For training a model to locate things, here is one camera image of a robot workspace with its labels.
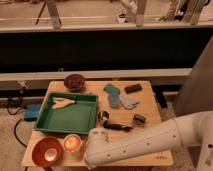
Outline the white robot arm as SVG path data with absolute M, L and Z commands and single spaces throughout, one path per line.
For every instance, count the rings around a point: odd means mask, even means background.
M 112 142 L 104 128 L 94 128 L 89 132 L 84 160 L 89 168 L 95 168 L 187 146 L 201 147 L 196 171 L 213 171 L 213 111 L 172 118 Z

